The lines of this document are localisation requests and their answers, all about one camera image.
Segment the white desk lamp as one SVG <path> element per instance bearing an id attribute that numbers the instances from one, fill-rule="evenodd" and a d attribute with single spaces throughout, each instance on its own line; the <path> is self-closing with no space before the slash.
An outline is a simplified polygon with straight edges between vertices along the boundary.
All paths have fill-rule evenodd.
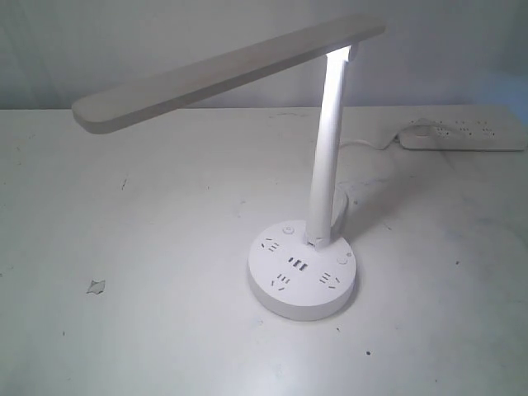
<path id="1" fill-rule="evenodd" d="M 251 291 L 274 314 L 315 321 L 339 311 L 356 283 L 356 258 L 341 235 L 349 203 L 336 183 L 346 71 L 359 44 L 384 22 L 352 14 L 76 100 L 89 133 L 117 130 L 189 106 L 318 57 L 327 60 L 306 220 L 274 224 L 250 247 Z"/>

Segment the white power strip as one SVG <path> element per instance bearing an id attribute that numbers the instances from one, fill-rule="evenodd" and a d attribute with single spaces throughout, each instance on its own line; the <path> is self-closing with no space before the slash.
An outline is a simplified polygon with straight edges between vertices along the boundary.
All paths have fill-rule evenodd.
<path id="1" fill-rule="evenodd" d="M 518 122 L 490 120 L 412 120 L 398 133 L 405 149 L 433 151 L 522 152 L 527 133 Z"/>

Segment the torn paper scrap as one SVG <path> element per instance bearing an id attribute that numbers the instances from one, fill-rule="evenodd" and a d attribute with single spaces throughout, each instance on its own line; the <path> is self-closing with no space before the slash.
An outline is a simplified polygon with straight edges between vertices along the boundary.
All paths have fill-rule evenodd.
<path id="1" fill-rule="evenodd" d="M 86 294 L 87 295 L 100 295 L 105 291 L 105 288 L 106 288 L 105 280 L 99 280 L 99 281 L 92 280 L 90 285 L 87 288 Z"/>

